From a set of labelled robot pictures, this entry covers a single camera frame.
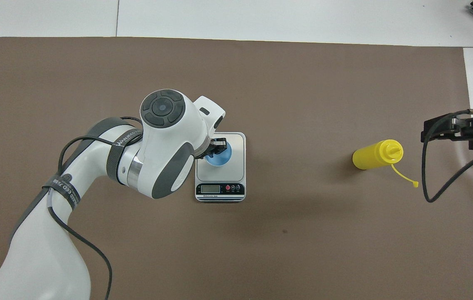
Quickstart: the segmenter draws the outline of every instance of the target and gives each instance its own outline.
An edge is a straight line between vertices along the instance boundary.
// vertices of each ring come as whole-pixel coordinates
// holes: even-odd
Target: yellow bottle cap
[[[379,147],[379,156],[385,163],[394,164],[403,158],[403,147],[398,141],[387,139]]]

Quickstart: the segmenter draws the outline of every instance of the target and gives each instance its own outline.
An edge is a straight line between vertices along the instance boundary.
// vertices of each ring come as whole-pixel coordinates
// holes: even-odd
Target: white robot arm
[[[225,111],[207,97],[192,102],[175,90],[155,91],[143,100],[140,115],[143,131],[107,118],[88,131],[64,165],[59,162],[12,233],[0,268],[0,300],[88,300],[88,270],[59,223],[66,226],[92,182],[108,175],[162,198],[183,184],[194,158],[224,149],[212,135]]]

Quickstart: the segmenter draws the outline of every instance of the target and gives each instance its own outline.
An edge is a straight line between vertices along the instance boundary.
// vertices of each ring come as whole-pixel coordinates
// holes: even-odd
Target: white floor
[[[153,36],[465,47],[470,0],[0,0],[0,36]]]

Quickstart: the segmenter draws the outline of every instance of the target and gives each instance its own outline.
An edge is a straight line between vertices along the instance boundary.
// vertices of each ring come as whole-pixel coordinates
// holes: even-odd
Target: yellow squeeze bottle
[[[367,170],[391,165],[395,173],[412,182],[412,185],[417,188],[418,182],[408,179],[394,167],[394,164],[402,158],[403,147],[393,139],[382,140],[373,145],[360,148],[353,153],[353,163],[358,169]]]

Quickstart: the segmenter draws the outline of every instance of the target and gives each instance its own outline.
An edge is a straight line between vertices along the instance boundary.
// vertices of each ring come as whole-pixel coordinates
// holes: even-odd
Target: digital kitchen scale
[[[196,199],[204,203],[237,203],[246,195],[245,135],[241,132],[216,132],[213,138],[225,138],[230,159],[219,167],[203,159],[196,160]]]

